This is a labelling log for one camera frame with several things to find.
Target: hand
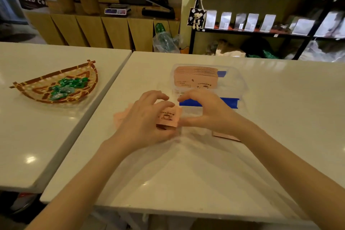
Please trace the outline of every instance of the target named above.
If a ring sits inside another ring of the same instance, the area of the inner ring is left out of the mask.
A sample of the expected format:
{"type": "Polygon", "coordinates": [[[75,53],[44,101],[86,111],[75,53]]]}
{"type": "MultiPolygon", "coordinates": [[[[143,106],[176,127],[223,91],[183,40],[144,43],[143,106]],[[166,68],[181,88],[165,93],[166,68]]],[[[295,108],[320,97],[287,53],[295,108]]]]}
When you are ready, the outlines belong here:
{"type": "Polygon", "coordinates": [[[164,142],[177,134],[174,130],[160,130],[156,127],[157,117],[166,107],[174,107],[169,97],[161,91],[151,90],[142,94],[132,106],[110,144],[122,144],[130,154],[140,148],[164,142]]]}
{"type": "Polygon", "coordinates": [[[198,117],[181,118],[181,127],[207,128],[214,132],[232,135],[240,139],[241,134],[253,124],[248,119],[236,113],[216,94],[206,89],[194,89],[184,93],[177,101],[187,99],[198,101],[203,106],[203,115],[198,117]]]}

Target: digital scale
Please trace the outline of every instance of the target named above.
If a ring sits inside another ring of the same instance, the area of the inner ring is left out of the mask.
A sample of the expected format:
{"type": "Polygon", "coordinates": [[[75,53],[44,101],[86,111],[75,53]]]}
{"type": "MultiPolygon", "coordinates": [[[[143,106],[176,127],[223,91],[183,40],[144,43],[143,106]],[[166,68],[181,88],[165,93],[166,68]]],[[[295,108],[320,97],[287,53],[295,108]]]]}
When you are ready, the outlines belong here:
{"type": "Polygon", "coordinates": [[[129,11],[130,11],[130,5],[111,4],[104,10],[104,14],[127,16],[127,13],[129,11]]]}

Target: black metal shelf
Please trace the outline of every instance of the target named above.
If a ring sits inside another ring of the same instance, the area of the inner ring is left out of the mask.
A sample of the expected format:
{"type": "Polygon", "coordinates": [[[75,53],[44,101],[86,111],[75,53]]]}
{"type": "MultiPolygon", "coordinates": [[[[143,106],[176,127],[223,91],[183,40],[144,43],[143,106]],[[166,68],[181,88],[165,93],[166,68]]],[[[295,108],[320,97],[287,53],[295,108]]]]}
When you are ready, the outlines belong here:
{"type": "Polygon", "coordinates": [[[189,45],[189,53],[193,53],[193,48],[194,48],[194,41],[195,41],[195,34],[196,32],[206,32],[206,33],[226,33],[226,34],[233,34],[233,35],[257,35],[257,36],[262,36],[262,37],[281,37],[285,38],[283,44],[284,46],[288,45],[291,39],[300,39],[303,40],[302,44],[300,45],[298,51],[296,52],[294,56],[294,60],[297,60],[301,54],[303,53],[304,49],[308,46],[309,42],[312,40],[328,40],[328,41],[337,41],[341,42],[345,40],[345,38],[332,38],[332,37],[314,37],[316,31],[320,27],[321,23],[323,20],[326,18],[327,14],[331,11],[331,9],[334,7],[334,3],[338,0],[324,0],[323,5],[322,5],[322,12],[319,15],[318,19],[316,20],[314,26],[309,32],[308,36],[299,36],[299,35],[291,35],[289,33],[277,33],[277,31],[271,30],[270,33],[263,33],[259,31],[254,31],[254,32],[247,32],[247,31],[238,31],[238,30],[221,30],[221,29],[201,29],[201,30],[196,30],[192,29],[191,37],[190,37],[190,45],[189,45]]]}
{"type": "Polygon", "coordinates": [[[292,35],[289,33],[277,33],[277,32],[249,32],[249,31],[239,31],[239,30],[223,30],[223,29],[216,29],[216,28],[204,28],[195,30],[196,32],[206,32],[206,33],[221,33],[221,34],[231,34],[231,35],[248,35],[248,36],[262,36],[262,37],[282,37],[282,38],[294,38],[294,39],[306,39],[309,36],[302,36],[302,35],[292,35]]]}
{"type": "Polygon", "coordinates": [[[337,38],[337,37],[313,37],[313,40],[316,41],[338,41],[338,42],[343,42],[345,41],[345,38],[337,38]]]}

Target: right hand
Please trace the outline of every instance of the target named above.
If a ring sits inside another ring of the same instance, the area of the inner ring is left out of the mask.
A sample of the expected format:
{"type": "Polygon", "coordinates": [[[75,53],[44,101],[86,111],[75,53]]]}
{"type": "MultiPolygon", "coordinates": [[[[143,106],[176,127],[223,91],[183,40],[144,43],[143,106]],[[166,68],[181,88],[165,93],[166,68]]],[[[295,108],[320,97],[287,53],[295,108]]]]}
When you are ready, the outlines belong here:
{"type": "Polygon", "coordinates": [[[240,138],[253,125],[251,121],[227,106],[216,94],[206,89],[190,90],[180,96],[177,101],[182,102],[187,99],[198,101],[203,106],[203,115],[180,118],[179,126],[181,127],[207,128],[240,138]]]}

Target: blue tape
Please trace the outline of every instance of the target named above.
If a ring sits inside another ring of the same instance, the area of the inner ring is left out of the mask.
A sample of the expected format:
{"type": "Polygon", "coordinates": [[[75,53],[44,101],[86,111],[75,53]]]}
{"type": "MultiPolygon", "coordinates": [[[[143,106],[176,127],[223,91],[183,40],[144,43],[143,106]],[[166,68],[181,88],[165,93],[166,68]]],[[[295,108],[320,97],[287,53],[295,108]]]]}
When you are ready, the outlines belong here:
{"type": "Polygon", "coordinates": [[[226,71],[218,71],[218,77],[224,77],[226,75],[226,71]]]}
{"type": "MultiPolygon", "coordinates": [[[[221,97],[222,101],[224,101],[229,107],[233,109],[238,109],[237,102],[239,98],[230,98],[230,97],[221,97]]],[[[193,99],[187,99],[183,102],[180,102],[180,106],[202,106],[198,101],[193,99]]]]}

